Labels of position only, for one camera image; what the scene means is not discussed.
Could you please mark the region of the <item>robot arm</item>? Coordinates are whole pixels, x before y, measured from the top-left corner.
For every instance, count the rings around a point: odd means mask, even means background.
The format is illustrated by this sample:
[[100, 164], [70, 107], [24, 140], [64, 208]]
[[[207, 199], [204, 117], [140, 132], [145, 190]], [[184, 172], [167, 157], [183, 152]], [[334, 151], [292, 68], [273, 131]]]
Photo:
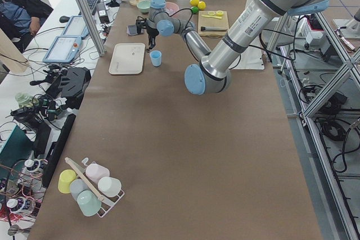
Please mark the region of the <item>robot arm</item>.
[[321, 12], [329, 3], [330, 0], [252, 0], [214, 49], [202, 40], [192, 22], [169, 16], [165, 0], [151, 0], [148, 18], [137, 27], [147, 30], [150, 49], [154, 48], [157, 35], [179, 34], [198, 61], [185, 71], [187, 90], [196, 95], [219, 93], [230, 85], [229, 67], [273, 18]]

